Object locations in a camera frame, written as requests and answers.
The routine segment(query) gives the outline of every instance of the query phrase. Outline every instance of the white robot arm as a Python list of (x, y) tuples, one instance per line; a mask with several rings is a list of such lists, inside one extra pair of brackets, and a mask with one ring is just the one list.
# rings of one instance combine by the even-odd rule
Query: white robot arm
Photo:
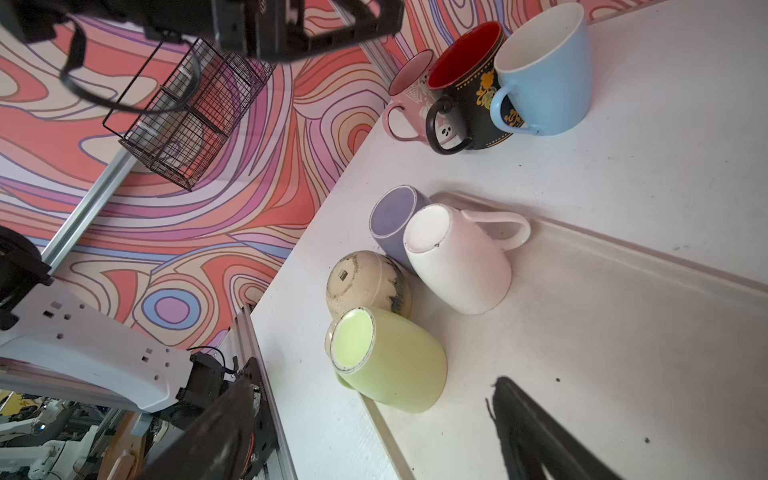
[(6, 422), (0, 425), (0, 442), (7, 442), (22, 435), (29, 435), (33, 430), (44, 430), (50, 425), (59, 413), (64, 411), (61, 400), (51, 400), (43, 405), (40, 415), (33, 419), (19, 420), (18, 422)]
[(50, 472), (61, 480), (77, 478), (75, 472), (88, 457), (97, 430), (98, 427), (93, 425), (79, 441), (48, 440), (39, 447), (0, 449), (0, 472), (16, 472), (29, 467), (27, 476), (30, 480), (42, 480)]
[(181, 429), (227, 389), (233, 370), (115, 322), (49, 270), (29, 240), (0, 227), (0, 358), (111, 390)]
[(84, 304), (61, 282), (39, 283), (11, 310), (0, 357), (33, 363), (119, 393), (146, 412), (176, 403), (192, 371), (172, 349)]

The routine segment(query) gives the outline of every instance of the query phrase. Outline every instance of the beige mug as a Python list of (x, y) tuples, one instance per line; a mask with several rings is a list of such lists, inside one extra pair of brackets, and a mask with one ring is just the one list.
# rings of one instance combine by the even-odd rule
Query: beige mug
[(330, 358), (342, 385), (411, 413), (437, 402), (448, 372), (445, 351), (434, 336), (375, 307), (344, 314), (334, 328)]
[(326, 333), (330, 356), (331, 335), (342, 315), (358, 306), (377, 307), (408, 317), (411, 289), (400, 267), (388, 257), (369, 250), (339, 260), (326, 284), (326, 302), (332, 322)]

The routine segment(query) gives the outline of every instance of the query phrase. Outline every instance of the lavender mug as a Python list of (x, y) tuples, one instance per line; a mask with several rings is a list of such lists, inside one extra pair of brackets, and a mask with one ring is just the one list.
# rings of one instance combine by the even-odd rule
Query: lavender mug
[(368, 220), (368, 229), (373, 239), (384, 252), (397, 263), (415, 274), (408, 260), (402, 236), (411, 217), (432, 201), (410, 185), (400, 185), (388, 191), (376, 203)]
[[(389, 86), (388, 93), (392, 97), (392, 102), (384, 109), (382, 125), (384, 131), (395, 140), (420, 141), (429, 144), (425, 130), (427, 112), (439, 97), (437, 93), (429, 90), (426, 84), (434, 61), (434, 51), (419, 52), (403, 65)], [(402, 112), (408, 123), (416, 131), (415, 137), (403, 138), (392, 132), (389, 127), (389, 113), (395, 108)], [(442, 114), (439, 114), (435, 120), (435, 133), (440, 144), (450, 141), (457, 134), (448, 118)]]

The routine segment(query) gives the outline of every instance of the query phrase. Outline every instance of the pink mug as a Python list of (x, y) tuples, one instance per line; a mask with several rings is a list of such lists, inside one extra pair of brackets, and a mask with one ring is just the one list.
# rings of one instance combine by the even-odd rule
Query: pink mug
[[(415, 57), (408, 60), (389, 86), (389, 96), (392, 97), (392, 103), (382, 114), (382, 124), (384, 130), (390, 137), (400, 141), (418, 140), (429, 144), (426, 137), (426, 118), (429, 108), (434, 104), (439, 95), (427, 88), (427, 77), (432, 70), (432, 63), (435, 61), (435, 52), (424, 50), (416, 54)], [(389, 128), (389, 112), (393, 108), (399, 108), (406, 120), (416, 130), (416, 136), (403, 138), (395, 135)], [(438, 114), (435, 121), (435, 132), (440, 144), (453, 139), (456, 136), (454, 127), (451, 126), (448, 118)]]

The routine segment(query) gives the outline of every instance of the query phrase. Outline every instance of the mug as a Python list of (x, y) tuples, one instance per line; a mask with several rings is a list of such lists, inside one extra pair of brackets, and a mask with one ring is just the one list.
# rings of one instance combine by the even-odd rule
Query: mug
[(342, 317), (333, 332), (331, 361), (345, 387), (410, 413), (437, 402), (448, 372), (434, 336), (377, 308), (356, 308)]
[[(503, 131), (556, 135), (587, 114), (592, 98), (592, 53), (584, 7), (565, 3), (536, 15), (515, 30), (496, 54), (502, 87), (491, 103), (491, 118)], [(502, 120), (512, 100), (526, 128)]]
[[(453, 42), (435, 62), (427, 86), (442, 91), (443, 96), (430, 107), (425, 126), (429, 146), (435, 152), (450, 155), (464, 149), (479, 150), (509, 137), (488, 116), (493, 94), (499, 89), (493, 58), (505, 38), (498, 22), (478, 25)], [(462, 139), (453, 147), (442, 147), (435, 134), (440, 113), (448, 117)], [(522, 125), (509, 100), (503, 102), (502, 113), (512, 125)]]
[(413, 214), (430, 203), (431, 200), (414, 187), (400, 185), (376, 202), (368, 219), (368, 230), (373, 239), (387, 255), (414, 274), (406, 248), (402, 245), (402, 234)]
[(350, 253), (331, 269), (326, 283), (326, 303), (331, 325), (326, 333), (326, 354), (344, 313), (358, 306), (390, 310), (404, 317), (411, 314), (411, 289), (395, 262), (376, 252)]
[[(395, 140), (427, 143), (424, 121), (427, 118), (429, 107), (438, 98), (435, 92), (427, 88), (427, 77), (432, 70), (434, 60), (434, 51), (424, 50), (419, 52), (397, 72), (389, 86), (389, 96), (392, 97), (392, 102), (384, 109), (382, 126), (384, 131)], [(411, 127), (416, 130), (415, 137), (403, 138), (392, 132), (392, 129), (389, 127), (389, 113), (394, 108), (400, 109), (408, 123), (411, 124)], [(435, 134), (440, 144), (444, 144), (456, 136), (455, 129), (451, 126), (445, 115), (438, 115), (435, 125)]]
[[(495, 222), (519, 223), (521, 229), (506, 240), (493, 240), (478, 223)], [(521, 246), (530, 236), (531, 225), (520, 214), (432, 204), (408, 222), (404, 242), (424, 284), (457, 312), (477, 315), (507, 295), (512, 269), (504, 250)]]

